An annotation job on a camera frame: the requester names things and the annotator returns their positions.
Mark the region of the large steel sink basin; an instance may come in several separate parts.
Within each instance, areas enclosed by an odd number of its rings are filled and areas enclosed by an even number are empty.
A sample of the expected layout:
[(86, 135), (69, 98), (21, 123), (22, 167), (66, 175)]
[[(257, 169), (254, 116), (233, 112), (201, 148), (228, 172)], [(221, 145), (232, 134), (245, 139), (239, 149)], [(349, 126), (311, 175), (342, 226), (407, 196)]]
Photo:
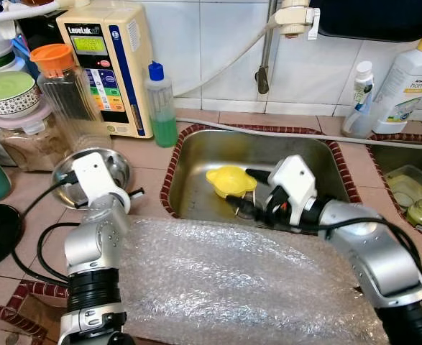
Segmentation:
[(319, 194), (347, 203), (361, 203), (338, 142), (304, 139), (302, 134), (320, 134), (318, 129), (283, 126), (247, 126), (263, 132), (214, 129), (194, 124), (179, 134), (162, 184), (160, 200), (174, 218), (254, 226), (240, 218), (224, 198), (214, 193), (205, 178), (208, 170), (222, 165), (271, 171), (290, 155), (302, 155), (316, 177)]

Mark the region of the clear bubble wrap sheet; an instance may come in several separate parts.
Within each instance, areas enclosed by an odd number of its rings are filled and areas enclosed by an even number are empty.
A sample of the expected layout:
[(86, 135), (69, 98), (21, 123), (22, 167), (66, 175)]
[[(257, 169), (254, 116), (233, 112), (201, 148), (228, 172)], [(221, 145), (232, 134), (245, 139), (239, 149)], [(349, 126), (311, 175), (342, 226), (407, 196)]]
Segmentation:
[(326, 241), (216, 221), (137, 218), (121, 243), (127, 332), (185, 345), (388, 345)]

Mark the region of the green liquid bottle blue cap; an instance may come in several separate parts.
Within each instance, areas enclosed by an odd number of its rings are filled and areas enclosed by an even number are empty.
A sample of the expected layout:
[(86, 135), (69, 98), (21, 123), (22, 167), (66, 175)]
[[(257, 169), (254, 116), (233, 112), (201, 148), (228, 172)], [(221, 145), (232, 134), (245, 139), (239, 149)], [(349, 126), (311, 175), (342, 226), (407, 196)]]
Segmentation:
[(164, 72), (161, 63), (152, 60), (147, 67), (149, 80), (145, 83), (150, 101), (152, 135), (158, 147), (174, 147), (178, 140), (173, 82)]

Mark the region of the small white spray bottle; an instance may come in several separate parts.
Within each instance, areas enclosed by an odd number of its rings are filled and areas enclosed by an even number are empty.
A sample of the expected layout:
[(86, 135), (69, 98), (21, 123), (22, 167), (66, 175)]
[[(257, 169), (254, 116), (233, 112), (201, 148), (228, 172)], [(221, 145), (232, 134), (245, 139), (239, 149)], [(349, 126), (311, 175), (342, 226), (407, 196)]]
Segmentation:
[(372, 104), (372, 90), (374, 90), (374, 73), (372, 63), (363, 60), (356, 66), (353, 83), (354, 102), (353, 111), (343, 121), (341, 132), (346, 137), (366, 139), (374, 127), (375, 118), (370, 115)]

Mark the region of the small steel sink basin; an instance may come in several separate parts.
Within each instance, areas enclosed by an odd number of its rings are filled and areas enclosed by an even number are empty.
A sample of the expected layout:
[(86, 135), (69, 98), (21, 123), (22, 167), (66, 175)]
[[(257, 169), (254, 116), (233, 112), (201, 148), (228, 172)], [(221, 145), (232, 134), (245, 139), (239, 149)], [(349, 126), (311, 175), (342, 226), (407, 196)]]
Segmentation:
[[(422, 134), (374, 134), (372, 140), (385, 142), (403, 142), (403, 144), (422, 145)], [(385, 147), (385, 145), (369, 145), (372, 160), (381, 174), (385, 187), (388, 187), (385, 175), (405, 165), (412, 165), (422, 172), (422, 149), (404, 147)]]

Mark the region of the round steel bowl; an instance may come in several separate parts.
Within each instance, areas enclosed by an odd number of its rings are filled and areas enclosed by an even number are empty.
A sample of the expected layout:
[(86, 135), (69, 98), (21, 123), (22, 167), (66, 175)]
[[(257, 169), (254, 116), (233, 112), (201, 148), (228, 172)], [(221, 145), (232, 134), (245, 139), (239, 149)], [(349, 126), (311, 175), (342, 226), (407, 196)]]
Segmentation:
[[(69, 157), (64, 158), (52, 172), (52, 183), (59, 182), (61, 178), (72, 170), (72, 164), (78, 158), (85, 157), (85, 155), (92, 152), (98, 152), (108, 168), (112, 180), (115, 181), (116, 186), (129, 190), (132, 186), (131, 167), (128, 160), (113, 149), (104, 147), (92, 147), (73, 152)], [(63, 206), (68, 209), (86, 210), (88, 209), (88, 201), (85, 193), (80, 185), (63, 185), (54, 190), (50, 195), (60, 201)]]

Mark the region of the clear plastic food box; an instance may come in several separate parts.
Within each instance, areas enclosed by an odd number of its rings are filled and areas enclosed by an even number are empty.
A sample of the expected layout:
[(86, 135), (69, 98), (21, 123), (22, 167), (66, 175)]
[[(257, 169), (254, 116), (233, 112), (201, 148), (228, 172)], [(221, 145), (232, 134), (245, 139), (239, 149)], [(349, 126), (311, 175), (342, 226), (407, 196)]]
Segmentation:
[(382, 175), (390, 188), (392, 197), (402, 211), (416, 201), (422, 200), (422, 170), (414, 165), (402, 165)]

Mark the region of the large white bottle yellow cap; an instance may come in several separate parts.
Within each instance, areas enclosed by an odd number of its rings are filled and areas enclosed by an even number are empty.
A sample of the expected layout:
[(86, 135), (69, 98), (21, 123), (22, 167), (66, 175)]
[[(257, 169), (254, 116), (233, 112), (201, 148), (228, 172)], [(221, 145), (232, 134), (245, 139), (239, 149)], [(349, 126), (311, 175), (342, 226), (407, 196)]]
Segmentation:
[(372, 113), (377, 117), (375, 134), (399, 134), (422, 101), (422, 39), (417, 47), (394, 59), (375, 96)]

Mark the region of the cream water ionizer machine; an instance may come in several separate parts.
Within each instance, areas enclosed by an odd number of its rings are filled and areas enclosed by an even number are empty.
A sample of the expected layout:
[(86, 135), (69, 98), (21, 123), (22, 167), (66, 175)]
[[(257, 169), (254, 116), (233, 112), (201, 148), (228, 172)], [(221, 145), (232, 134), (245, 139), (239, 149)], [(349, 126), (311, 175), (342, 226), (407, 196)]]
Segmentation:
[(89, 95), (109, 134), (151, 138), (145, 83), (154, 55), (144, 7), (125, 0), (91, 0), (59, 14), (56, 22), (88, 79)]

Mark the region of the dark rounded window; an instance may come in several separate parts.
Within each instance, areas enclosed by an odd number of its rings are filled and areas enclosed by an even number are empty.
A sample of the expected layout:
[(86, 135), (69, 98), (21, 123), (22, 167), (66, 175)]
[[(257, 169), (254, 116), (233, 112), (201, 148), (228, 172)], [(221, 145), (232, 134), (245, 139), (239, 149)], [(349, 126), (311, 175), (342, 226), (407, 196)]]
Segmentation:
[(422, 38), (422, 0), (311, 0), (321, 10), (317, 32), (372, 42)]

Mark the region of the clear bottle with orange cap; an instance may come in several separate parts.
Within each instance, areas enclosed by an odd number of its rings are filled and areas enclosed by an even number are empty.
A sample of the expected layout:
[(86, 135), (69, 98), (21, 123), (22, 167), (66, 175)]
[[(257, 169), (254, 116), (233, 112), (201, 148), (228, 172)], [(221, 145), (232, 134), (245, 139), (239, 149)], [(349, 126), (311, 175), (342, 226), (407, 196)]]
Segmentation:
[(40, 75), (37, 85), (73, 151), (111, 149), (108, 125), (100, 118), (89, 83), (66, 44), (47, 44), (31, 52)]

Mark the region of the clear jar of brown powder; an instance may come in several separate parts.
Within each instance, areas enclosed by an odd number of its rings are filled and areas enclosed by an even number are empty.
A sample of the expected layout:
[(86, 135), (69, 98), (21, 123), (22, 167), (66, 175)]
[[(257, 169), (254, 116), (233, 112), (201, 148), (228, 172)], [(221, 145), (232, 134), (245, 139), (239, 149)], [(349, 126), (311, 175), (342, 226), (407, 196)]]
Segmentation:
[(0, 117), (0, 144), (25, 172), (52, 171), (70, 154), (52, 108), (44, 102), (23, 117)]

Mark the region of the patterned bowl with green lid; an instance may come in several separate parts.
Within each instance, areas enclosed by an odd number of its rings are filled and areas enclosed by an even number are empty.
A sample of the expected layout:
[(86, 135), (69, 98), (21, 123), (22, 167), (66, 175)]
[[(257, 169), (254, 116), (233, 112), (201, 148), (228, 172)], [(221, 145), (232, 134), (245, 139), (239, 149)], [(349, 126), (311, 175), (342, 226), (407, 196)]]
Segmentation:
[(0, 73), (0, 117), (23, 117), (40, 105), (41, 92), (35, 79), (22, 71)]

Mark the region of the wall faucet with cream head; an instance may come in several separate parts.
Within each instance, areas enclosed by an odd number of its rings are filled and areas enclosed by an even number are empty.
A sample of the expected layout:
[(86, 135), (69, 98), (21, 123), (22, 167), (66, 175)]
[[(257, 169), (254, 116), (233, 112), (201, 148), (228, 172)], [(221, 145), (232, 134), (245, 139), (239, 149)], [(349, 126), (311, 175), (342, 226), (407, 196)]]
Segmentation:
[(307, 40), (317, 39), (321, 10), (310, 6), (310, 0), (267, 0), (267, 24), (263, 33), (262, 58), (254, 74), (257, 92), (270, 91), (269, 69), (272, 40), (275, 33), (284, 37), (307, 35)]

